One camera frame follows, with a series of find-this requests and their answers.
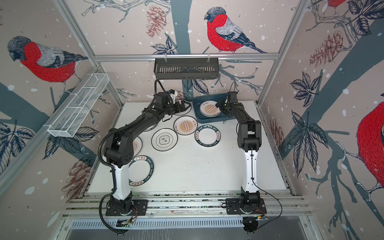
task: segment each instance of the bird head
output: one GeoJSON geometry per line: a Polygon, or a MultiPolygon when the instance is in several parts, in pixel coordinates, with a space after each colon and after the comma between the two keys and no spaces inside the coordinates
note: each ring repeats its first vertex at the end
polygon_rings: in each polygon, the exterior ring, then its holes
{"type": "Polygon", "coordinates": [[[226,14],[224,8],[222,7],[213,7],[207,11],[207,14],[204,17],[204,20],[208,20],[210,23],[214,21],[214,19],[220,14],[226,14]]]}
{"type": "Polygon", "coordinates": [[[20,59],[21,61],[25,61],[24,47],[31,42],[32,41],[29,38],[24,36],[17,36],[11,39],[8,42],[8,51],[12,60],[16,61],[17,59],[20,59]]]}

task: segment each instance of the orange sunburst design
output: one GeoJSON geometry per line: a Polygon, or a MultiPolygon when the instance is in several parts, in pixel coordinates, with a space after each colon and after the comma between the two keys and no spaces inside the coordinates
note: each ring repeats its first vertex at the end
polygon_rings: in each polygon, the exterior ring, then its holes
{"type": "Polygon", "coordinates": [[[204,107],[204,111],[207,114],[215,114],[217,113],[217,107],[215,105],[210,104],[204,107]]]}
{"type": "Polygon", "coordinates": [[[138,148],[139,148],[139,144],[136,141],[134,141],[133,142],[133,152],[137,151],[138,148]]]}
{"type": "Polygon", "coordinates": [[[182,121],[179,124],[179,129],[183,132],[190,132],[193,129],[193,127],[194,127],[193,122],[189,120],[182,121]]]}

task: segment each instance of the white cable tray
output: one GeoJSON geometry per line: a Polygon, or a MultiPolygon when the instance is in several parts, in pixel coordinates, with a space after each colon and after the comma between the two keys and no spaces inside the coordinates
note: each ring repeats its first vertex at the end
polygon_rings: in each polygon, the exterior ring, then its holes
{"type": "Polygon", "coordinates": [[[107,74],[93,73],[48,129],[54,137],[73,137],[109,82],[107,74]]]}

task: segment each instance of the white plate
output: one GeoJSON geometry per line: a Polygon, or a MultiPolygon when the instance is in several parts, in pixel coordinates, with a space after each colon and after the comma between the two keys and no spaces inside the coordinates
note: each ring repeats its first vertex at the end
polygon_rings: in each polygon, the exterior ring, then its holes
{"type": "Polygon", "coordinates": [[[200,112],[207,117],[216,117],[221,113],[220,109],[218,109],[215,104],[215,101],[205,101],[200,105],[200,112]]]}
{"type": "Polygon", "coordinates": [[[147,182],[154,170],[154,164],[148,156],[137,156],[129,162],[129,184],[139,186],[147,182]]]}
{"type": "Polygon", "coordinates": [[[147,128],[147,129],[145,129],[144,132],[148,132],[148,131],[154,129],[156,126],[157,126],[157,123],[155,125],[152,125],[151,127],[147,128]]]}
{"type": "Polygon", "coordinates": [[[204,147],[213,147],[221,139],[219,130],[212,125],[202,125],[195,132],[195,139],[198,144],[204,147]]]}
{"type": "Polygon", "coordinates": [[[152,136],[152,146],[158,151],[168,151],[177,143],[177,133],[169,128],[158,130],[152,136]]]}
{"type": "Polygon", "coordinates": [[[181,113],[176,113],[175,115],[177,116],[182,116],[182,115],[186,115],[187,113],[189,113],[189,111],[191,111],[191,108],[192,106],[189,106],[189,108],[187,110],[185,110],[184,112],[181,112],[181,113]]]}
{"type": "Polygon", "coordinates": [[[189,135],[197,129],[197,121],[190,116],[182,116],[173,123],[173,129],[180,135],[189,135]]]}
{"type": "Polygon", "coordinates": [[[142,147],[143,147],[143,141],[141,140],[141,138],[139,137],[135,138],[135,140],[133,140],[133,156],[136,156],[137,154],[139,154],[142,147]]]}

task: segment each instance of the blue tray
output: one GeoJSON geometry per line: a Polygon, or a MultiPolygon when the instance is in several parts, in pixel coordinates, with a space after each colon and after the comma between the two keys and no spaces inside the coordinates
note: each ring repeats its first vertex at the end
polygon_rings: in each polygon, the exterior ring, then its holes
{"type": "Polygon", "coordinates": [[[227,98],[227,93],[220,93],[220,94],[214,94],[214,95],[204,95],[204,96],[199,96],[199,97],[193,98],[192,104],[193,104],[193,108],[195,111],[197,122],[198,123],[208,123],[208,122],[220,122],[220,121],[235,119],[235,117],[230,118],[230,117],[225,116],[225,114],[223,114],[223,113],[220,113],[216,117],[210,118],[210,117],[204,116],[200,112],[200,105],[203,102],[209,101],[209,100],[219,102],[221,99],[226,99],[226,98],[227,98]]]}

